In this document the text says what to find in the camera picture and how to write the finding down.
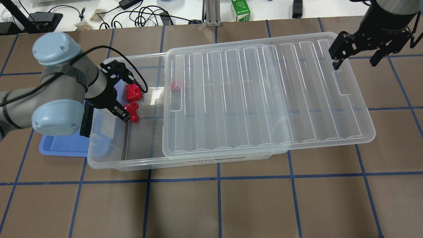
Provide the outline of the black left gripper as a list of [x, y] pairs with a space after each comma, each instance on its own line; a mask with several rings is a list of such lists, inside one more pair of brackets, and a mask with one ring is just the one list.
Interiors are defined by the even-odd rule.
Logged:
[[106, 109], [123, 122], [127, 122], [131, 117], [117, 100], [117, 91], [113, 86], [106, 86], [103, 92], [96, 96], [96, 109]]

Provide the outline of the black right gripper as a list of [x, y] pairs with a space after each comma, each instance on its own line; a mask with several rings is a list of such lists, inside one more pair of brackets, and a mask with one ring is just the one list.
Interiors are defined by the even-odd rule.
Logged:
[[365, 34], [359, 31], [349, 34], [346, 31], [341, 31], [329, 47], [329, 54], [333, 60], [332, 66], [334, 70], [338, 70], [349, 56], [363, 51], [376, 50], [369, 60], [371, 66], [375, 67], [390, 53], [399, 53], [413, 36], [414, 33], [409, 28], [393, 34], [386, 32]]

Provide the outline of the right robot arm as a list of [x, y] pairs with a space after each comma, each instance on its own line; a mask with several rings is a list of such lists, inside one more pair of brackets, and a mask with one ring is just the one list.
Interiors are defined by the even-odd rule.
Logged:
[[341, 31], [329, 48], [333, 68], [363, 51], [375, 50], [370, 58], [376, 66], [385, 56], [399, 53], [406, 43], [413, 49], [421, 40], [416, 31], [422, 15], [421, 0], [372, 0], [358, 30]]

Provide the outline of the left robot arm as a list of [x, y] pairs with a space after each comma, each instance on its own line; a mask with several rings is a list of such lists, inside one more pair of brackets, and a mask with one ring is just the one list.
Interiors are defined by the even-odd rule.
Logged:
[[26, 128], [53, 137], [72, 135], [83, 123], [84, 102], [107, 109], [124, 122], [130, 119], [114, 87], [129, 78], [124, 63], [95, 65], [88, 52], [64, 32], [41, 36], [32, 52], [44, 66], [40, 85], [1, 92], [1, 139]]

